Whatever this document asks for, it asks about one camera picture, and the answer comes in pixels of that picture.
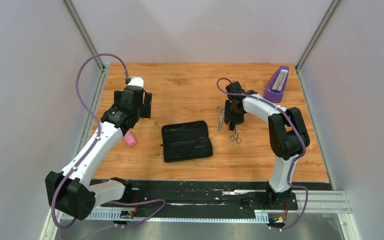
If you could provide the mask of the silver hair scissors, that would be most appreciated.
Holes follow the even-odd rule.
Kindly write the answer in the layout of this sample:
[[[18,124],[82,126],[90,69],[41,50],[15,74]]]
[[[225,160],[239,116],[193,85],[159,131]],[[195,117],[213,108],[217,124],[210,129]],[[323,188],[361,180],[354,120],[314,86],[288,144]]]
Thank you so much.
[[[241,146],[242,140],[239,138],[238,126],[236,125],[233,130],[233,134],[229,137],[231,142],[235,142],[239,147]]]

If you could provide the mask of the black zip tool case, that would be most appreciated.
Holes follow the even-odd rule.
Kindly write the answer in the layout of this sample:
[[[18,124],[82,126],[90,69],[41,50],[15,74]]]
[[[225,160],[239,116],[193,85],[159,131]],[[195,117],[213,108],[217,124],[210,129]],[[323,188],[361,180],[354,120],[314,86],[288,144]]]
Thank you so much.
[[[213,156],[208,125],[204,120],[164,125],[161,135],[165,163]]]

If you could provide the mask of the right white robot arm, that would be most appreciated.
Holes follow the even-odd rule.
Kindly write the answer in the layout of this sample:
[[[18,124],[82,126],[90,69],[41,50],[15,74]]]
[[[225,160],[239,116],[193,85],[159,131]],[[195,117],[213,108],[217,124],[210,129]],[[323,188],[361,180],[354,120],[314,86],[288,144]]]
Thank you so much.
[[[310,144],[302,113],[297,107],[276,105],[256,91],[245,91],[238,81],[230,81],[223,93],[227,95],[224,123],[233,131],[232,141],[239,139],[237,126],[244,122],[245,114],[252,114],[268,125],[269,144],[275,155],[275,163],[265,201],[270,208],[278,209],[285,203],[285,195],[292,187],[295,163]]]

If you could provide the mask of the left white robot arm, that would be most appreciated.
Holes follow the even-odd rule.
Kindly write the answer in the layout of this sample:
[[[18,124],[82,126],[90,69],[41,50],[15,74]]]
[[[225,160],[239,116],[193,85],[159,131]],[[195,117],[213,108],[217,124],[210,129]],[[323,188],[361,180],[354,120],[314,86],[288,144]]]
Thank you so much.
[[[133,79],[122,91],[115,91],[113,105],[98,121],[97,129],[83,149],[60,172],[45,178],[46,193],[53,212],[84,220],[93,208],[110,201],[129,206],[133,193],[120,178],[90,185],[96,170],[110,150],[141,118],[151,116],[152,94],[144,83]]]

